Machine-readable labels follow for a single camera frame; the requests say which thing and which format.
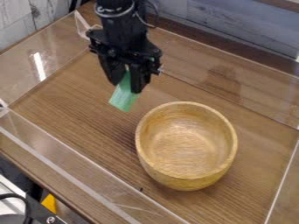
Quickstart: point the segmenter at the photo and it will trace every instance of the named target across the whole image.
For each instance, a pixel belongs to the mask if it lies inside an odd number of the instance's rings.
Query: green object
[[[131,73],[127,71],[108,103],[125,112],[130,112],[139,94],[131,92]]]

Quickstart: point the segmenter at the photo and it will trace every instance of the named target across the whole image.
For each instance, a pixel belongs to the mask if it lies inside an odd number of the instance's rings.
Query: bowl rim
[[[181,175],[171,175],[170,173],[167,173],[165,170],[157,169],[153,161],[147,158],[145,151],[143,151],[143,147],[142,147],[142,143],[141,143],[141,131],[142,128],[146,124],[147,119],[157,113],[157,111],[159,111],[163,108],[171,107],[174,105],[193,105],[195,107],[201,107],[207,109],[211,113],[214,113],[214,115],[217,115],[222,121],[227,124],[229,126],[229,130],[230,130],[230,134],[233,137],[233,146],[231,146],[231,151],[229,154],[229,158],[223,161],[223,163],[215,167],[215,169],[202,175],[191,175],[190,177],[182,177]],[[239,139],[238,139],[238,134],[235,131],[235,128],[233,126],[233,124],[230,123],[230,120],[227,119],[227,117],[214,108],[211,108],[210,106],[201,104],[198,102],[193,102],[193,101],[175,101],[175,102],[169,102],[161,106],[158,106],[157,108],[154,108],[153,110],[150,110],[150,112],[145,115],[143,119],[141,120],[138,126],[137,126],[137,130],[135,130],[135,147],[137,147],[137,152],[139,157],[142,157],[142,159],[147,162],[147,164],[151,166],[151,168],[157,171],[161,172],[163,175],[177,178],[177,179],[205,179],[223,171],[226,171],[235,159],[235,156],[238,154],[238,147],[239,147]]]

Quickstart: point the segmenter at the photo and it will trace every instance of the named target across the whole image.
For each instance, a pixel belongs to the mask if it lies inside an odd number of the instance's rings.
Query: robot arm
[[[98,54],[114,85],[131,72],[131,91],[142,93],[151,75],[161,73],[162,50],[147,39],[147,0],[98,0],[95,12],[103,30],[90,30],[90,50]]]

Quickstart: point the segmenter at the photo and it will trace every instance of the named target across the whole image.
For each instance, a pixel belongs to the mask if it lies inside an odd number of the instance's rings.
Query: green block
[[[138,97],[139,94],[131,92],[131,73],[127,71],[108,103],[122,111],[130,112]]]

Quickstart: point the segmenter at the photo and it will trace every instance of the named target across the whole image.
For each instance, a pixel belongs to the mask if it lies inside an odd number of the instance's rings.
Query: wooden bowl
[[[194,191],[213,185],[229,171],[238,135],[215,109],[173,102],[145,116],[135,145],[150,176],[173,189]]]

